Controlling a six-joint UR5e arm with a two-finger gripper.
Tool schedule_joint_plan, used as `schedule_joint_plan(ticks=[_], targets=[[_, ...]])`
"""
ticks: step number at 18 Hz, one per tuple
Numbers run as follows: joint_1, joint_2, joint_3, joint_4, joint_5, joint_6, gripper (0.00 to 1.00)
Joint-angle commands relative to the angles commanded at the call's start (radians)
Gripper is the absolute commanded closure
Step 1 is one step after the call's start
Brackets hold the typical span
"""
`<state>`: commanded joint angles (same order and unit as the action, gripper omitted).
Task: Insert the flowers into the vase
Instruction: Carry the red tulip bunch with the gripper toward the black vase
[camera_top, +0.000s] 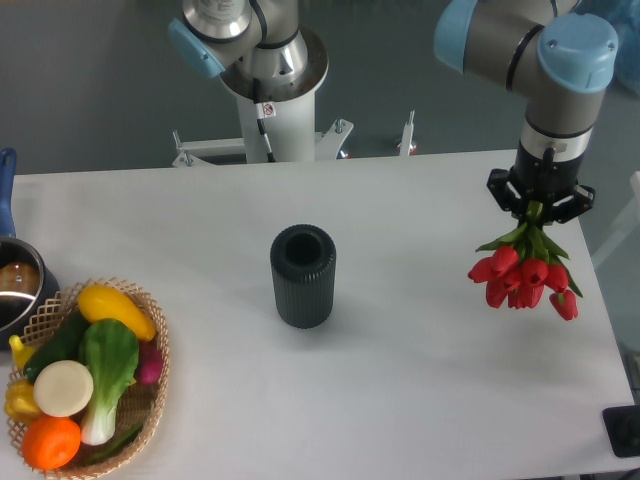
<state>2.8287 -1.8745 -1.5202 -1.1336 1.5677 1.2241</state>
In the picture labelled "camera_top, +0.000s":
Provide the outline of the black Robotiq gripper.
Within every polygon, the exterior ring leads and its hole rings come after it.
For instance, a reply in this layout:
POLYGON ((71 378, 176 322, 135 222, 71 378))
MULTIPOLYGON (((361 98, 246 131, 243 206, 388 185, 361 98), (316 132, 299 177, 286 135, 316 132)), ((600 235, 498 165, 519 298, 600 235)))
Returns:
POLYGON ((596 192, 577 184, 582 163, 579 155, 558 161, 556 154, 532 154, 519 143, 511 169, 492 169, 487 188, 504 212, 522 219, 526 199, 552 202, 545 213, 545 224, 565 224, 591 210, 596 192))

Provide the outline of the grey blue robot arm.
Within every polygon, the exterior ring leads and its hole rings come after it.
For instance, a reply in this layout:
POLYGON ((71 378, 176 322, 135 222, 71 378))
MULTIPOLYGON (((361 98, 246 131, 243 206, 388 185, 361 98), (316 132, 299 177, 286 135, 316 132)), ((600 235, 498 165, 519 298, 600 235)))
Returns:
MULTIPOLYGON (((294 1, 186 1, 168 27, 183 60, 220 78, 237 100, 251 163, 335 157, 347 128, 315 130, 315 93, 328 71, 319 37, 294 1)), ((613 73, 618 36, 572 1, 453 1, 434 33, 436 58, 527 100, 516 159, 487 185, 516 218, 539 202, 539 222, 565 223, 591 209, 577 175, 613 73)))

